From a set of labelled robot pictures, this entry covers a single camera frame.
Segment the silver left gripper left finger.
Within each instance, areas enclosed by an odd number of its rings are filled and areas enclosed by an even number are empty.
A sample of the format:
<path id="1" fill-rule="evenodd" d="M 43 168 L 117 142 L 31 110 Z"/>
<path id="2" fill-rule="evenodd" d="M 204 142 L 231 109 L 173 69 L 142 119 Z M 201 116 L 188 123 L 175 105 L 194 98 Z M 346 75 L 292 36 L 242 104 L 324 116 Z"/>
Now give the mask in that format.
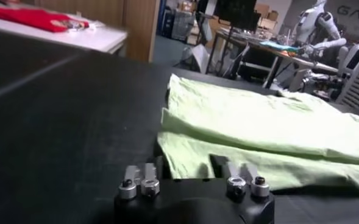
<path id="1" fill-rule="evenodd" d="M 168 162 L 165 156 L 152 158 L 141 165 L 127 166 L 118 186 L 119 200 L 169 200 Z"/>

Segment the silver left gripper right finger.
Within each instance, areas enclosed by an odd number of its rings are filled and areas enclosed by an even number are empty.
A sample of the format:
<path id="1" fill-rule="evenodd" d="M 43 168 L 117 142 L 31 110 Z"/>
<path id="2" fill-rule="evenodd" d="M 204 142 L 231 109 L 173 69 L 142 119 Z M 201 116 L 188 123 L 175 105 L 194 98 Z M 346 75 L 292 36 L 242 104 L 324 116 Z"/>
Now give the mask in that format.
<path id="1" fill-rule="evenodd" d="M 251 163 L 235 164 L 228 157 L 210 155 L 216 178 L 226 179 L 227 193 L 233 197 L 242 197 L 247 189 L 253 197 L 269 197 L 270 187 L 265 177 L 258 174 Z"/>

